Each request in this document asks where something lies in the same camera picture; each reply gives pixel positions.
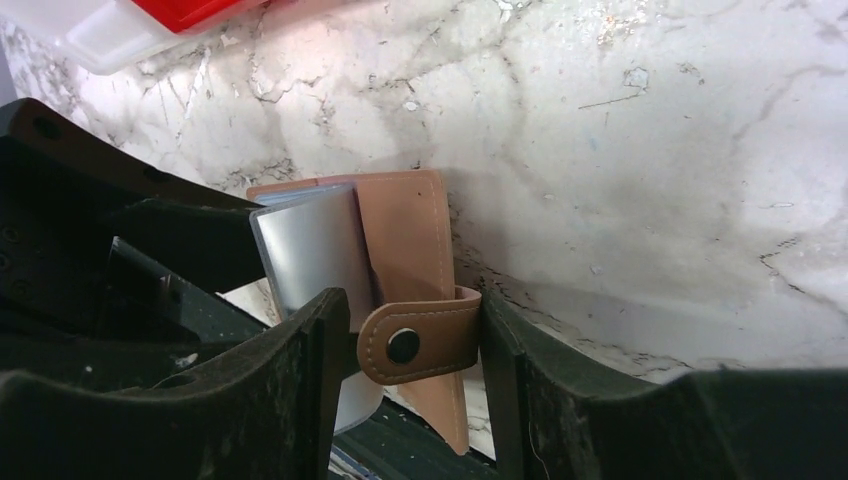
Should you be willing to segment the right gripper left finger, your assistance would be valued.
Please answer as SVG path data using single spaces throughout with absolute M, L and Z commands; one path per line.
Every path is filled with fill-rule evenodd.
M 5 479 L 324 479 L 339 288 L 242 343 L 1 339 Z

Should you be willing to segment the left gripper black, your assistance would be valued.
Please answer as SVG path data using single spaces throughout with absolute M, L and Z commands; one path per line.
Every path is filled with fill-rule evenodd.
M 161 171 L 33 98 L 1 109 L 1 366 L 145 388 L 259 334 L 255 204 Z

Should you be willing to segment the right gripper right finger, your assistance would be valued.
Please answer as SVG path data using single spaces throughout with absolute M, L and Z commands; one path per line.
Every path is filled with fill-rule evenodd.
M 481 355 L 503 479 L 843 479 L 843 369 L 694 371 L 654 384 L 481 303 Z

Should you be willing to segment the brown leather card holder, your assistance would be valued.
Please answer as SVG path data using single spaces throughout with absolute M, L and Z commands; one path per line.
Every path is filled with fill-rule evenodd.
M 361 424 L 394 386 L 457 454 L 470 447 L 461 373 L 478 359 L 478 291 L 455 277 L 447 194 L 435 170 L 252 187 L 250 216 L 278 312 L 346 292 L 355 367 L 335 429 Z

